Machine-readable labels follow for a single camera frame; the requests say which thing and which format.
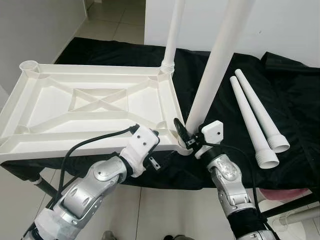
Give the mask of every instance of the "white floor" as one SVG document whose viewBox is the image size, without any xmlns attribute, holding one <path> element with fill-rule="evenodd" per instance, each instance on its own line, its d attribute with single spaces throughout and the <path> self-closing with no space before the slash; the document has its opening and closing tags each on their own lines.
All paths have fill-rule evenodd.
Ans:
<svg viewBox="0 0 320 240">
<path fill-rule="evenodd" d="M 144 22 L 145 0 L 104 0 L 89 8 L 88 20 L 77 36 L 143 44 Z M 52 169 L 41 173 L 56 187 L 59 174 L 60 171 Z M 50 199 L 3 168 L 0 168 L 0 193 L 2 240 L 20 239 Z M 319 217 L 304 221 L 303 226 L 308 240 L 320 239 Z M 105 230 L 112 230 L 118 240 L 162 240 L 166 234 L 186 234 L 196 240 L 234 239 L 216 189 L 161 190 L 119 185 L 106 197 L 77 240 L 100 240 Z"/>
</svg>

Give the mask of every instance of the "white pole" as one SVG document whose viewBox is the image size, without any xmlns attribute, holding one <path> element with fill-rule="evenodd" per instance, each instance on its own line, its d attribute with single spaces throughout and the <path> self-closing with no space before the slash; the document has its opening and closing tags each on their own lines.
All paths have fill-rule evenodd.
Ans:
<svg viewBox="0 0 320 240">
<path fill-rule="evenodd" d="M 164 73 L 173 73 L 175 70 L 175 54 L 177 40 L 184 13 L 186 0 L 175 0 L 168 39 L 166 42 L 165 53 L 161 63 L 161 71 Z"/>
<path fill-rule="evenodd" d="M 217 94 L 255 0 L 229 0 L 215 44 L 204 69 L 185 127 L 198 131 Z"/>
<path fill-rule="evenodd" d="M 280 217 L 279 222 L 282 225 L 288 225 L 288 224 L 301 222 L 307 219 L 313 219 L 316 217 L 320 217 L 320 206 L 316 206 L 304 211 L 299 211 L 299 212 L 290 214 L 287 217 L 286 216 Z"/>
<path fill-rule="evenodd" d="M 270 149 L 237 78 L 235 76 L 230 77 L 230 82 L 240 107 L 244 123 L 249 132 L 255 150 L 255 159 L 259 167 L 262 169 L 276 167 L 279 164 L 279 160 L 275 152 Z"/>
<path fill-rule="evenodd" d="M 235 75 L 238 78 L 241 87 L 254 111 L 254 114 L 266 135 L 267 142 L 271 149 L 275 153 L 282 153 L 288 150 L 290 148 L 289 142 L 287 141 L 286 137 L 279 132 L 274 121 L 272 121 L 271 117 L 249 84 L 243 72 L 240 69 L 237 69 L 235 70 Z"/>
</svg>

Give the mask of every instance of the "black tablecloth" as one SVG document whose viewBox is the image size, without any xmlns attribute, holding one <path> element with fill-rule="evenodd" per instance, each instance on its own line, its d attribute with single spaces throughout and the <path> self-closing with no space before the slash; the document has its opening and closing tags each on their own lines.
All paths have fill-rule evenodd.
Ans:
<svg viewBox="0 0 320 240">
<path fill-rule="evenodd" d="M 57 60 L 57 64 L 158 67 L 165 48 L 116 41 L 74 38 Z M 177 49 L 174 88 L 184 120 L 208 60 L 209 52 Z M 291 147 L 277 154 L 280 164 L 260 169 L 255 151 L 234 96 L 229 78 L 242 69 L 261 102 Z M 262 60 L 235 53 L 213 101 L 205 123 L 219 120 L 224 125 L 223 143 L 245 151 L 254 166 L 257 186 L 266 189 L 317 188 L 320 172 L 320 69 L 272 53 Z M 248 163 L 238 152 L 227 153 L 241 169 L 244 185 L 252 186 Z M 200 189 L 214 187 L 208 171 L 192 156 L 174 151 L 154 152 L 163 167 L 156 172 L 148 167 L 139 178 L 124 184 L 162 189 Z M 90 165 L 110 155 L 71 157 L 66 169 L 84 176 Z M 2 167 L 22 180 L 39 173 L 44 167 L 59 169 L 62 158 L 6 161 Z"/>
</svg>

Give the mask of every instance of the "black cable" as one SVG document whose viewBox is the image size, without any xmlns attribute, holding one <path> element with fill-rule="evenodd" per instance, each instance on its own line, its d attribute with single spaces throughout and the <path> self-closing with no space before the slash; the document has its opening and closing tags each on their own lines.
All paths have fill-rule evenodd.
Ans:
<svg viewBox="0 0 320 240">
<path fill-rule="evenodd" d="M 70 150 L 66 153 L 66 155 L 64 156 L 64 158 L 62 160 L 62 163 L 61 163 L 61 173 L 60 173 L 59 187 L 58 187 L 58 191 L 57 191 L 57 193 L 56 193 L 56 195 L 54 197 L 54 200 L 53 200 L 53 202 L 52 202 L 52 204 L 50 206 L 50 209 L 52 209 L 53 206 L 58 202 L 58 200 L 60 198 L 60 195 L 61 195 L 61 193 L 63 191 L 66 162 L 67 162 L 67 159 L 70 157 L 71 153 L 74 150 L 76 150 L 77 148 L 79 148 L 79 147 L 81 147 L 81 146 L 83 146 L 85 144 L 89 144 L 89 143 L 92 143 L 92 142 L 95 142 L 95 141 L 98 141 L 98 140 L 101 140 L 101 139 L 114 137 L 114 136 L 125 134 L 125 133 L 131 132 L 131 131 L 135 132 L 138 127 L 139 127 L 139 125 L 135 125 L 135 126 L 128 127 L 127 129 L 124 129 L 122 131 L 117 131 L 117 132 L 113 132 L 113 133 L 97 136 L 97 137 L 82 141 L 82 142 L 74 145 L 72 148 L 70 148 Z"/>
<path fill-rule="evenodd" d="M 256 189 L 256 176 L 254 174 L 255 171 L 254 171 L 254 168 L 252 166 L 252 163 L 251 163 L 250 158 L 248 157 L 248 155 L 244 151 L 242 151 L 241 149 L 239 149 L 239 148 L 237 148 L 235 146 L 231 146 L 231 145 L 214 144 L 214 143 L 208 143 L 208 142 L 204 142 L 203 145 L 207 145 L 207 146 L 210 146 L 210 147 L 216 147 L 216 148 L 232 149 L 232 150 L 235 150 L 235 151 L 241 153 L 244 156 L 244 158 L 246 159 L 246 161 L 248 162 L 249 167 L 250 167 L 251 180 L 252 180 L 252 192 L 253 192 L 253 199 L 254 199 L 254 205 L 255 205 L 256 211 L 257 211 L 260 219 L 263 221 L 264 225 L 273 233 L 273 235 L 276 238 L 276 240 L 280 240 L 280 238 L 277 235 L 277 233 L 267 223 L 267 218 L 264 217 L 263 214 L 260 211 L 259 204 L 258 204 L 258 197 L 257 197 L 257 189 Z"/>
</svg>

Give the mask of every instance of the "black cloth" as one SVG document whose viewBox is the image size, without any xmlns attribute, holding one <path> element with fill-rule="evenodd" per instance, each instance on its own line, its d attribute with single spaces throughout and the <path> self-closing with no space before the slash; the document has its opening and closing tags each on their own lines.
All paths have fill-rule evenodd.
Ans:
<svg viewBox="0 0 320 240">
<path fill-rule="evenodd" d="M 57 60 L 57 64 L 158 67 L 165 48 L 116 41 L 74 38 Z M 204 72 L 209 52 L 177 49 L 173 84 L 184 120 Z M 279 153 L 279 166 L 260 169 L 229 78 L 242 69 L 261 102 L 284 134 L 291 147 Z M 317 188 L 320 172 L 320 70 L 302 63 L 266 53 L 262 60 L 235 53 L 213 101 L 205 123 L 223 122 L 222 143 L 246 152 L 255 171 L 257 187 L 265 189 Z M 252 187 L 248 163 L 241 154 L 226 150 L 242 171 L 243 184 Z M 66 170 L 84 176 L 88 168 L 110 155 L 70 157 Z M 160 189 L 201 189 L 214 187 L 208 171 L 194 156 L 174 151 L 153 153 L 162 169 L 148 167 L 140 177 L 128 178 L 124 184 Z M 27 180 L 44 167 L 59 169 L 62 158 L 6 161 L 2 167 Z"/>
</svg>

